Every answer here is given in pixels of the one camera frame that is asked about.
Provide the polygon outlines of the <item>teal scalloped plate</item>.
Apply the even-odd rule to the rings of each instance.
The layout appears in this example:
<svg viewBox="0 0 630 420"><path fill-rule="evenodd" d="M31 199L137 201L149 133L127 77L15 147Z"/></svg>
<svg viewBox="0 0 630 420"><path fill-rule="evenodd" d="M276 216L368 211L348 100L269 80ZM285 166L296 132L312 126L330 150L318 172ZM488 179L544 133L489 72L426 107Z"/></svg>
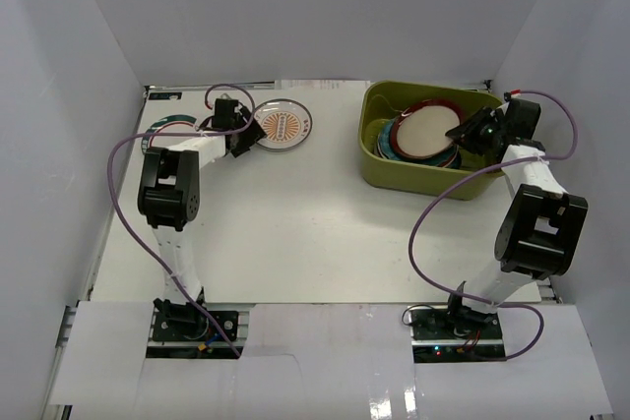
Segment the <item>teal scalloped plate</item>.
<svg viewBox="0 0 630 420"><path fill-rule="evenodd" d="M389 120L378 134L376 144L374 145L373 149L374 153L377 156L397 162L407 162L450 169L461 168L463 158L457 145L452 145L446 150L443 150L428 158L422 159L403 157L401 154L396 153L393 146L391 145L391 135L394 122L394 119Z"/></svg>

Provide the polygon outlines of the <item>white orange sunburst plate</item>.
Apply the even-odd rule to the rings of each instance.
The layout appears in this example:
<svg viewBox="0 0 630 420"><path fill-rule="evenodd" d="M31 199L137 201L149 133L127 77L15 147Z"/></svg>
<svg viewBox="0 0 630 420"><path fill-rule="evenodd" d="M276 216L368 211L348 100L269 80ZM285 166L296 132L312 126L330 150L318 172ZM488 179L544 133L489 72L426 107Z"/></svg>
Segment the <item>white orange sunburst plate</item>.
<svg viewBox="0 0 630 420"><path fill-rule="evenodd" d="M257 145L269 151L287 151L299 147L311 134L313 117L297 100L275 98L256 107L254 118L266 137Z"/></svg>

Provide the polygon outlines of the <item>red rimmed beige plate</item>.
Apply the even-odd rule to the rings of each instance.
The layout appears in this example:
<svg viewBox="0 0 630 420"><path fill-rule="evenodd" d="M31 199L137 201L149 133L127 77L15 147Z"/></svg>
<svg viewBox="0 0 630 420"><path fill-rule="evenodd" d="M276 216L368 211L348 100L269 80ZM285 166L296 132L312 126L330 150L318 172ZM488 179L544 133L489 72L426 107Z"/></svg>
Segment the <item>red rimmed beige plate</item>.
<svg viewBox="0 0 630 420"><path fill-rule="evenodd" d="M464 112L455 103L426 99L405 109L394 119L390 146L401 157L425 160L449 149L447 133L463 123Z"/></svg>

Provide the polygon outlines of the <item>white green rimmed plate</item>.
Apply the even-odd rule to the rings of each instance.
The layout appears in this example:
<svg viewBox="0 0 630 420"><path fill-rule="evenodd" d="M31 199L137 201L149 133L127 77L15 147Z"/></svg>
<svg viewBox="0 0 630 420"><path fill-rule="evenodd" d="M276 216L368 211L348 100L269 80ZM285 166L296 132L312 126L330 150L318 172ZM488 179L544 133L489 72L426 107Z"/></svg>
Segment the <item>white green rimmed plate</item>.
<svg viewBox="0 0 630 420"><path fill-rule="evenodd" d="M188 137L175 137L175 134L193 133L201 120L188 114L173 114L158 119L148 129L148 137L141 140L142 152L149 148L167 148L177 145Z"/></svg>

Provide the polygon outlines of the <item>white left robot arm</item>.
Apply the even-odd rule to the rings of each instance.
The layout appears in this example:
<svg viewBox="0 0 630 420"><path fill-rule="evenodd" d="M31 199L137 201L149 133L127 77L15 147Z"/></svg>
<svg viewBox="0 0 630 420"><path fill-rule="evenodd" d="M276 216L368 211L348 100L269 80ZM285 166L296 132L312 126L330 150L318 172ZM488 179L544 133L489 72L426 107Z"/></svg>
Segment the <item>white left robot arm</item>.
<svg viewBox="0 0 630 420"><path fill-rule="evenodd" d="M240 156L265 137L244 104L222 96L202 122L199 136L145 152L138 209L167 265L164 292L154 305L185 339L199 339L208 328L208 316L196 308L204 303L204 289L195 268L192 233L186 228L201 206L200 172L228 154Z"/></svg>

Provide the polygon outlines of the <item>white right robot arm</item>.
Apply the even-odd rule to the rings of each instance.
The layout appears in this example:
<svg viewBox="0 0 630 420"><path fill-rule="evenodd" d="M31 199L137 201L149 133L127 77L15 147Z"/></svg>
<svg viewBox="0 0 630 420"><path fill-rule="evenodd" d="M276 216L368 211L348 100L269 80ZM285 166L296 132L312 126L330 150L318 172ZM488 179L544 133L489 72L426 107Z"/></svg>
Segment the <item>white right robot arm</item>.
<svg viewBox="0 0 630 420"><path fill-rule="evenodd" d="M512 195L493 260L448 299L444 326L455 339L491 324L497 307L521 287L562 275L572 263L588 203L554 178L543 145L534 139L540 114L538 103L511 95L446 134L461 148L501 163Z"/></svg>

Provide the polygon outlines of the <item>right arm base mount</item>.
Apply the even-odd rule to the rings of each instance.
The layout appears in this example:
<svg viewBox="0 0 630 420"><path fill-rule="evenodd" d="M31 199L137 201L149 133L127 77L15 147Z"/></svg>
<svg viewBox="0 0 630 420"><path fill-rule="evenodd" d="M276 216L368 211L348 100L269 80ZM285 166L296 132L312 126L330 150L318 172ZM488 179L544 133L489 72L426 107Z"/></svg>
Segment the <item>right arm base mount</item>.
<svg viewBox="0 0 630 420"><path fill-rule="evenodd" d="M450 316L445 306L418 304L405 308L415 364L503 361L506 356L498 317L486 324Z"/></svg>

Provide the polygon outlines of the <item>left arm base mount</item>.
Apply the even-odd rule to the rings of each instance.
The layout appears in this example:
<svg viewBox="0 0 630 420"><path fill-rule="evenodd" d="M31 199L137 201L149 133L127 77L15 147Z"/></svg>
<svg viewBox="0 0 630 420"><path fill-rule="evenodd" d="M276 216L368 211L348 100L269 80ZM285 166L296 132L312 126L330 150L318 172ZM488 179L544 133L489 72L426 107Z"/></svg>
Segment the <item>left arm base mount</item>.
<svg viewBox="0 0 630 420"><path fill-rule="evenodd" d="M248 324L246 313L211 311L238 354L243 352ZM176 322L154 311L146 349L148 359L235 360L237 356L216 327L201 316L193 323Z"/></svg>

